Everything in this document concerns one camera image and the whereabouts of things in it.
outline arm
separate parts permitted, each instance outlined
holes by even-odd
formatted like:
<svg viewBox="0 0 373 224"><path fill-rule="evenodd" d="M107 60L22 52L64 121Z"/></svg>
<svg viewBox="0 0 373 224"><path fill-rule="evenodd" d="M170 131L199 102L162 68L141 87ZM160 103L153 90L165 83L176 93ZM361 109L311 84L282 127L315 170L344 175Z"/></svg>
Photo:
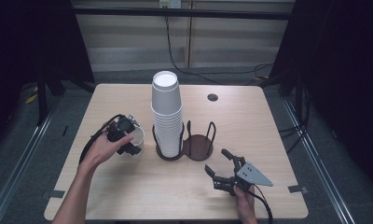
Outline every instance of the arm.
<svg viewBox="0 0 373 224"><path fill-rule="evenodd" d="M235 186L233 190L236 194L236 208L239 220L242 224L257 224L254 197L245 193L239 187ZM254 193L254 186L249 188L249 190Z"/></svg>
<svg viewBox="0 0 373 224"><path fill-rule="evenodd" d="M110 159L121 146L131 140L132 136L127 135L112 143L108 141L105 133L100 135L91 146L85 159L79 164L76 177L52 223L85 223L90 183L94 172L101 163Z"/></svg>

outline power cord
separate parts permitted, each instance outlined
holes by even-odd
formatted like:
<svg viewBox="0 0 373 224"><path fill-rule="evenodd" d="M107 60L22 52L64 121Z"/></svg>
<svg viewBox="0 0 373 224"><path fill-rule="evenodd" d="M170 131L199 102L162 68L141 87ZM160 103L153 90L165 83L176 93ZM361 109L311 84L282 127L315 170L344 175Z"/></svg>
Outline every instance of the power cord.
<svg viewBox="0 0 373 224"><path fill-rule="evenodd" d="M206 73L192 73L192 72L183 71L180 68L178 68L178 66L174 62L173 51L172 51L172 43L171 43L171 40L170 40L169 18L165 17L165 21L166 21L167 43L168 43L168 51L169 51L170 61L171 61L172 65L173 65L173 67L177 71L179 71L179 72L181 72L183 74L201 77L201 78L203 78L203 79L205 79L207 81L213 82L213 83L218 84L218 85L227 85L227 84L220 83L218 81L209 79L208 77L204 77L203 75L225 75L225 74L234 74L234 75L238 74L239 75L239 74L255 73L255 76L250 81L248 81L245 84L242 84L243 86L248 86L251 83L253 83L257 78L266 79L265 77L258 77L256 72L259 71L259 70L262 70L262 69L264 69L264 68L266 68L266 67L268 67L270 65L273 65L273 63L262 63L262 64L257 65L255 67L255 69L249 70L249 71L245 71L245 72L210 72L210 73L206 72Z"/></svg>
<svg viewBox="0 0 373 224"><path fill-rule="evenodd" d="M292 151L296 146L297 143L300 142L300 140L305 136L307 129L308 129L308 123L309 123L309 117L310 117L310 110L311 110L311 96L309 93L306 91L306 88L304 88L304 105L306 106L306 117L303 119L302 123L300 123L298 126L294 128L289 128L285 130L279 130L279 132L289 132L292 131L291 133L282 135L282 139L284 140L285 138L293 135L294 133L297 133L298 131L302 131L302 134L300 137L296 140L296 142L286 150L286 153L289 153Z"/></svg>

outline black tape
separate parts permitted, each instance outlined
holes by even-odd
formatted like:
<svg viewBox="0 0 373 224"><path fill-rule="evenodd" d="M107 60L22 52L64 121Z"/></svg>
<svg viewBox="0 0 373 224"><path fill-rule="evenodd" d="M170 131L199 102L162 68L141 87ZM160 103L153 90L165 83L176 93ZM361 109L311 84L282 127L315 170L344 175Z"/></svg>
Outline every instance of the black tape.
<svg viewBox="0 0 373 224"><path fill-rule="evenodd" d="M302 194L308 193L308 190L305 187L301 187L299 185L290 186L288 187L288 190L290 193L295 193L295 192L302 192Z"/></svg>
<svg viewBox="0 0 373 224"><path fill-rule="evenodd" d="M49 198L62 198L64 196L65 191L63 190L52 190L52 191L45 191L42 193L41 198L49 199Z"/></svg>

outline stack of paper cups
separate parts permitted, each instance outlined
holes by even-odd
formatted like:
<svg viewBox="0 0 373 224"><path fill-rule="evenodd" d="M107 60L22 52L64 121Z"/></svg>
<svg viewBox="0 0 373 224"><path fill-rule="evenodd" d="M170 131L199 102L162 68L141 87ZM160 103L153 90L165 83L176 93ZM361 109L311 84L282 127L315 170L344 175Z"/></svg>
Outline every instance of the stack of paper cups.
<svg viewBox="0 0 373 224"><path fill-rule="evenodd" d="M168 158L177 156L183 129L183 105L176 74L168 71L155 74L151 108L162 155Z"/></svg>

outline forearm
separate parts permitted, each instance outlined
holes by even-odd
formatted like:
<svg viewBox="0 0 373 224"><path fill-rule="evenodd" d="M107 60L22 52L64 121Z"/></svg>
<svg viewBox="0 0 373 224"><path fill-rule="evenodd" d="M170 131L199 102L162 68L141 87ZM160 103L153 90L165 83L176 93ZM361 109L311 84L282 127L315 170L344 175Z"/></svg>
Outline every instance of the forearm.
<svg viewBox="0 0 373 224"><path fill-rule="evenodd" d="M96 166L82 162L52 223L85 223L90 183Z"/></svg>

